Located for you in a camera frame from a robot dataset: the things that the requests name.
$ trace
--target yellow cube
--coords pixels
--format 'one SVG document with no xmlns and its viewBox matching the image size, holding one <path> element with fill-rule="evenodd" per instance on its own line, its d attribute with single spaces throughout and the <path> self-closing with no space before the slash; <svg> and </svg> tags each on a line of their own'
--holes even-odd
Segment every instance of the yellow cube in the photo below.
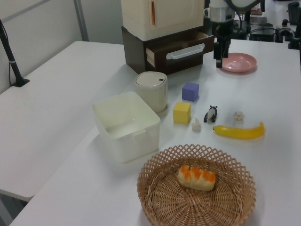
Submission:
<svg viewBox="0 0 301 226">
<path fill-rule="evenodd" d="M 188 124 L 190 120 L 191 104 L 177 102 L 174 106 L 174 122 Z"/>
</svg>

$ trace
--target yellow banana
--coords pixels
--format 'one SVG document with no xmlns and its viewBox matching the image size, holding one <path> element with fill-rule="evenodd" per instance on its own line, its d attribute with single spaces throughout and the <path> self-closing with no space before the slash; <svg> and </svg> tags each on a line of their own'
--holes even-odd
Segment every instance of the yellow banana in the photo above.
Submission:
<svg viewBox="0 0 301 226">
<path fill-rule="evenodd" d="M 260 137 L 262 134 L 264 134 L 264 126 L 262 121 L 259 122 L 259 126 L 250 129 L 242 129 L 229 126 L 214 126 L 213 130 L 217 134 L 239 139 L 252 139 Z"/>
</svg>

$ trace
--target purple cube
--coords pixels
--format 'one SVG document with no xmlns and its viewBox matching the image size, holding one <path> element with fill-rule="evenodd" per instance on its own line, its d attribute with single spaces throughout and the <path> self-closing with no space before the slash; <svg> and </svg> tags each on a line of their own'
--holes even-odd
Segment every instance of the purple cube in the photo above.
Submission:
<svg viewBox="0 0 301 226">
<path fill-rule="evenodd" d="M 187 82 L 182 88 L 182 99 L 195 101 L 198 97 L 199 85 L 193 82 Z"/>
</svg>

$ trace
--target panda figurine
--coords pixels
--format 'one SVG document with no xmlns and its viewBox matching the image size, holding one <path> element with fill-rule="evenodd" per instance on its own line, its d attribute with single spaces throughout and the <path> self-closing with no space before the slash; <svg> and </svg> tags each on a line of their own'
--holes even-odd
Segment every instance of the panda figurine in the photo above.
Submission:
<svg viewBox="0 0 301 226">
<path fill-rule="evenodd" d="M 210 105 L 210 109 L 204 117 L 204 122 L 207 122 L 208 119 L 211 119 L 211 122 L 215 122 L 216 116 L 217 116 L 217 106 Z"/>
</svg>

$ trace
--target wicker basket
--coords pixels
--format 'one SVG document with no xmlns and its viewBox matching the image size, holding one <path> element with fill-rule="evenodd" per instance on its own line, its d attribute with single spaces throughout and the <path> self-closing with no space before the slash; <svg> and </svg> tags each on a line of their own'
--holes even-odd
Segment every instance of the wicker basket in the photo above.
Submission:
<svg viewBox="0 0 301 226">
<path fill-rule="evenodd" d="M 184 165 L 216 173 L 212 191 L 179 184 Z M 170 147 L 145 163 L 137 182 L 143 211 L 155 226 L 240 226 L 255 206 L 250 172 L 230 155 L 200 145 Z"/>
</svg>

